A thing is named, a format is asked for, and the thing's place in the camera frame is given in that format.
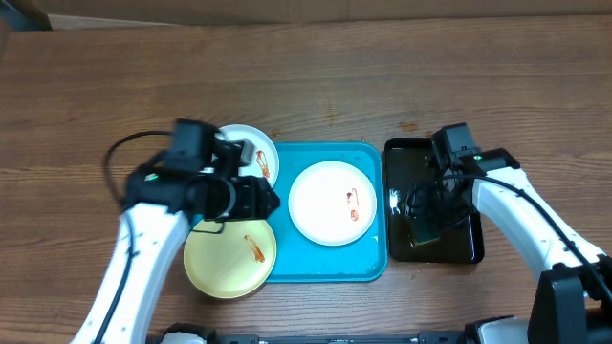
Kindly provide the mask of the white plate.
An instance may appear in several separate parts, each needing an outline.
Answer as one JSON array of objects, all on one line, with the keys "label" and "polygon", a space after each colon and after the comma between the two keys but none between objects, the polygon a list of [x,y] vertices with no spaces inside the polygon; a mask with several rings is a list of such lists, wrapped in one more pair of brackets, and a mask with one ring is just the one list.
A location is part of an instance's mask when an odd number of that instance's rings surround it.
[{"label": "white plate", "polygon": [[264,177],[274,186],[279,175],[279,156],[273,141],[259,129],[245,124],[230,124],[220,128],[222,139],[247,139],[254,145],[251,162],[238,169],[239,176]]},{"label": "white plate", "polygon": [[291,186],[290,217],[310,241],[339,247],[357,241],[373,225],[377,195],[357,167],[322,161],[303,170]]}]

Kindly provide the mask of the green yellow sponge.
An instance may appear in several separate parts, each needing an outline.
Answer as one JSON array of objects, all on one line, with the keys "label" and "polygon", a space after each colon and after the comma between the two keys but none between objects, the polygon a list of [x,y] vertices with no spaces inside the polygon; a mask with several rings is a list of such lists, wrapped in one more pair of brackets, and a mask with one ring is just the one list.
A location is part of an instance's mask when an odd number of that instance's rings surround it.
[{"label": "green yellow sponge", "polygon": [[427,206],[407,202],[405,214],[410,224],[411,243],[414,247],[430,244],[440,239],[435,216]]}]

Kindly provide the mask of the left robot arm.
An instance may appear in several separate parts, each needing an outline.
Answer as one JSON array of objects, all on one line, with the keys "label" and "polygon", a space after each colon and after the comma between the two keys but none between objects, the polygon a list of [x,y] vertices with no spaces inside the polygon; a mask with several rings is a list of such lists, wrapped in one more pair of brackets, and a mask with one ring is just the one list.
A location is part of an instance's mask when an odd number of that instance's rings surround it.
[{"label": "left robot arm", "polygon": [[189,278],[234,298],[276,261],[268,217],[280,201],[264,178],[241,176],[248,140],[176,139],[128,177],[114,253],[76,343],[143,343],[169,268],[187,247]]}]

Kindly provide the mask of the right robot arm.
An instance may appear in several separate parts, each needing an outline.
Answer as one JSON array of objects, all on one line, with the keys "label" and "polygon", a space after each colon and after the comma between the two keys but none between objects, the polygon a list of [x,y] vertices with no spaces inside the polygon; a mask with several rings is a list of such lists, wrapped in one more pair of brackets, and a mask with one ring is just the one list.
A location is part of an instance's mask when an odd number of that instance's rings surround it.
[{"label": "right robot arm", "polygon": [[467,343],[608,343],[611,258],[582,238],[543,200],[504,149],[449,153],[434,177],[413,187],[408,216],[438,228],[473,213],[489,218],[537,280],[531,315],[469,324]]}]

